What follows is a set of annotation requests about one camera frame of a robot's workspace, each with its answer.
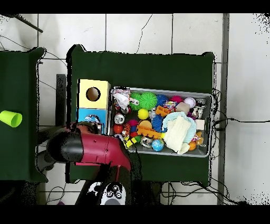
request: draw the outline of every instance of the yellow cube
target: yellow cube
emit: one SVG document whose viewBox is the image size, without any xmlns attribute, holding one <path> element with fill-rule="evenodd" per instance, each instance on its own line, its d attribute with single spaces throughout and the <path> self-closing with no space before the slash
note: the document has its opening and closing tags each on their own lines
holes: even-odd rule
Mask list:
<svg viewBox="0 0 270 224">
<path fill-rule="evenodd" d="M 79 79 L 79 107 L 107 109 L 111 85 L 107 81 Z"/>
</svg>

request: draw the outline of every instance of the white ball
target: white ball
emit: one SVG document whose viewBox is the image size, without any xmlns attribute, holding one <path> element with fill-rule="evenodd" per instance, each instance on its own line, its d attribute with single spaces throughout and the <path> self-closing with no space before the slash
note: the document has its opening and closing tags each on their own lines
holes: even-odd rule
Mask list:
<svg viewBox="0 0 270 224">
<path fill-rule="evenodd" d="M 195 101 L 195 99 L 192 98 L 192 97 L 186 98 L 186 99 L 184 100 L 184 102 L 185 102 L 186 104 L 189 104 L 189 107 L 190 107 L 190 108 L 194 108 L 195 105 L 196 105 L 196 101 Z"/>
</svg>

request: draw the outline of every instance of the green table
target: green table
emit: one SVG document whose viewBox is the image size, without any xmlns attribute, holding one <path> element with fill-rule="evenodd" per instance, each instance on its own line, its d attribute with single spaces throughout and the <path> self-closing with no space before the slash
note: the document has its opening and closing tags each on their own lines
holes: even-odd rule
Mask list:
<svg viewBox="0 0 270 224">
<path fill-rule="evenodd" d="M 0 111 L 23 115 L 17 128 L 0 122 L 0 180 L 46 182 L 35 167 L 37 145 L 37 62 L 43 48 L 0 52 Z"/>
<path fill-rule="evenodd" d="M 105 80 L 112 86 L 211 93 L 213 60 L 214 55 L 210 52 L 203 55 L 98 53 L 86 52 L 81 45 L 74 45 L 67 53 L 71 121 L 76 121 L 78 79 Z M 142 179 L 145 181 L 208 183 L 209 156 L 140 154 L 140 159 Z M 71 180 L 91 180 L 96 172 L 96 167 L 70 165 Z"/>
</svg>

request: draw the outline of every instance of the green cup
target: green cup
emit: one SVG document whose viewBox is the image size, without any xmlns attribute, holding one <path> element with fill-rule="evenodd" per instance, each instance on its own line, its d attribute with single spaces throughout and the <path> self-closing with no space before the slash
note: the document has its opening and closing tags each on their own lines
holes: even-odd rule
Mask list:
<svg viewBox="0 0 270 224">
<path fill-rule="evenodd" d="M 23 116 L 19 113 L 4 110 L 0 113 L 0 121 L 11 127 L 18 127 L 23 120 Z"/>
</svg>

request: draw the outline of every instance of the gray plastic bin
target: gray plastic bin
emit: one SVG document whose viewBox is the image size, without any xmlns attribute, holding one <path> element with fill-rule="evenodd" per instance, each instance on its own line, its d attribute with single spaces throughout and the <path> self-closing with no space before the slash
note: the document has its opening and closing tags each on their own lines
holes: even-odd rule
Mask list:
<svg viewBox="0 0 270 224">
<path fill-rule="evenodd" d="M 109 103 L 109 113 L 108 113 L 108 129 L 107 132 L 109 135 L 113 135 L 113 125 L 114 121 L 113 118 L 115 116 L 116 110 L 113 106 L 113 91 L 114 89 L 123 89 L 120 87 L 114 87 L 111 89 L 110 92 L 110 103 Z M 205 120 L 205 130 L 202 132 L 202 137 L 204 138 L 203 146 L 197 146 L 197 148 L 193 151 L 188 151 L 184 153 L 183 155 L 179 155 L 175 153 L 173 150 L 168 148 L 167 146 L 164 146 L 164 148 L 160 152 L 156 152 L 151 148 L 146 148 L 142 146 L 141 144 L 137 143 L 135 144 L 135 147 L 137 148 L 138 153 L 146 153 L 146 154 L 157 154 L 157 155 L 168 155 L 168 156 L 193 156 L 193 157 L 206 157 L 210 153 L 210 142 L 211 142 L 211 133 L 212 133 L 212 126 L 213 126 L 213 107 L 214 107 L 214 98 L 211 94 L 200 94 L 196 92 L 180 92 L 180 91 L 166 91 L 166 90 L 156 90 L 156 89 L 138 89 L 138 88 L 128 88 L 131 92 L 153 92 L 154 94 L 163 94 L 167 97 L 172 96 L 180 96 L 183 99 L 187 97 L 193 97 L 194 99 L 206 99 L 206 105 L 207 107 L 204 109 L 201 119 Z M 131 114 L 126 115 L 126 120 L 130 119 L 137 119 L 137 111 L 133 111 Z M 129 151 L 133 152 L 135 150 L 134 146 L 131 146 L 129 148 Z"/>
</svg>

